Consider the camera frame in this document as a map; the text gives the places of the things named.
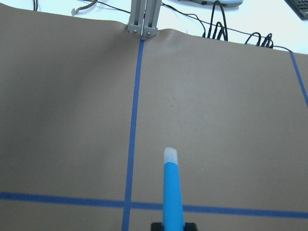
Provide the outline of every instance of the white table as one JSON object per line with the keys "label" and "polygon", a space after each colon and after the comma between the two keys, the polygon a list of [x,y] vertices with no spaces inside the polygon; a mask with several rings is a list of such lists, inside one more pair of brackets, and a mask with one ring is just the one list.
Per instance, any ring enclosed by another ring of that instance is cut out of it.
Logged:
{"label": "white table", "polygon": [[[70,15],[72,8],[87,5],[81,0],[38,0],[38,11]],[[128,0],[102,0],[103,2],[130,11],[131,2]],[[32,0],[0,0],[6,5],[32,10]],[[195,13],[201,20],[210,22],[212,6],[199,5],[190,1],[163,0],[184,13]],[[222,14],[217,6],[213,22],[221,21]],[[284,46],[293,52],[308,54],[308,20],[301,20],[283,0],[257,1],[244,0],[239,7],[225,8],[227,27],[246,33],[259,32],[262,36],[272,33],[274,45]],[[127,23],[129,14],[110,10],[102,4],[80,11],[75,17],[98,20],[113,20]],[[161,7],[157,24],[158,29],[172,28],[183,33],[201,36],[203,28],[196,20],[175,13],[167,7]],[[245,43],[248,35],[228,30],[229,41]],[[256,43],[257,38],[251,38],[250,43]]]}

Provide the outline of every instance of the blue tape line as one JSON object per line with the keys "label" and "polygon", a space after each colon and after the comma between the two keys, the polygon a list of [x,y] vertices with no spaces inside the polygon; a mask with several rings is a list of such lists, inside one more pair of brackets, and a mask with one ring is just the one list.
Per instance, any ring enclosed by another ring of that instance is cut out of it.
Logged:
{"label": "blue tape line", "polygon": [[0,200],[28,201],[28,202],[53,203],[53,204],[65,204],[65,205],[89,205],[89,206],[116,207],[116,208],[123,208],[124,206],[123,201],[99,200],[99,199],[96,200],[96,199],[63,197],[63,196],[46,196],[46,195],[12,193],[12,192],[0,192]]}
{"label": "blue tape line", "polygon": [[291,59],[292,59],[292,62],[293,62],[293,66],[294,66],[294,69],[295,69],[295,72],[296,72],[296,75],[297,75],[297,78],[298,78],[298,82],[299,82],[300,88],[301,88],[301,90],[303,92],[303,95],[304,95],[304,98],[305,98],[305,101],[306,101],[306,105],[308,107],[307,92],[306,92],[306,89],[305,89],[302,77],[300,75],[300,72],[299,72],[299,69],[298,69],[298,66],[297,66],[297,63],[296,63],[296,60],[295,60],[295,56],[294,56],[292,51],[290,51],[290,56],[291,56]]}
{"label": "blue tape line", "polygon": [[134,95],[133,95],[133,105],[132,105],[132,110],[131,110],[128,163],[127,163],[127,173],[126,173],[122,231],[128,231],[129,229],[130,203],[131,203],[131,191],[132,191],[132,184],[133,184],[133,169],[134,169],[134,154],[135,154],[135,138],[136,138],[136,126],[137,126],[138,98],[139,98],[141,62],[142,62],[144,42],[145,42],[145,39],[143,38],[140,39],[138,57],[137,57],[137,65],[136,65],[135,87],[134,87]]}
{"label": "blue tape line", "polygon": [[[115,207],[115,208],[123,208],[125,206],[124,201],[46,196],[46,195],[13,193],[13,192],[0,192],[0,200],[53,203],[53,204],[65,204],[65,205],[88,205],[88,206]],[[163,204],[131,202],[130,209],[163,210]],[[212,213],[212,214],[254,216],[254,217],[308,219],[308,212],[208,207],[208,206],[195,206],[195,205],[184,205],[183,210],[185,212],[192,212],[192,213]]]}

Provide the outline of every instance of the black base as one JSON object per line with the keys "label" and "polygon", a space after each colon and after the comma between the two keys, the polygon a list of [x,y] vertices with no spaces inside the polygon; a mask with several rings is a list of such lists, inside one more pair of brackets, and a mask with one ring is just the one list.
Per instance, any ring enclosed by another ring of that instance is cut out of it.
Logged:
{"label": "black base", "polygon": [[[151,224],[151,231],[164,231],[162,222],[155,222]],[[185,223],[183,231],[198,231],[195,223]]]}

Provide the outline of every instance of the blue stick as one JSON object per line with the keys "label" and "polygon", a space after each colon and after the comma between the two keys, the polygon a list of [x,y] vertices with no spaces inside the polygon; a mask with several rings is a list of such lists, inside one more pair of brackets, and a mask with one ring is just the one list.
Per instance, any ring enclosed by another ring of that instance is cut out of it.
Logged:
{"label": "blue stick", "polygon": [[185,222],[177,150],[166,148],[164,161],[164,231],[183,231]]}

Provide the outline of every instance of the black keyboard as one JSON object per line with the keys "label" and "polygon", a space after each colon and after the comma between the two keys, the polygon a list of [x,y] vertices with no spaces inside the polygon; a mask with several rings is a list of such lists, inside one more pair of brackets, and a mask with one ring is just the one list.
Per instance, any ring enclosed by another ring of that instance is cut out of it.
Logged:
{"label": "black keyboard", "polygon": [[308,19],[308,0],[285,0],[301,19]]}

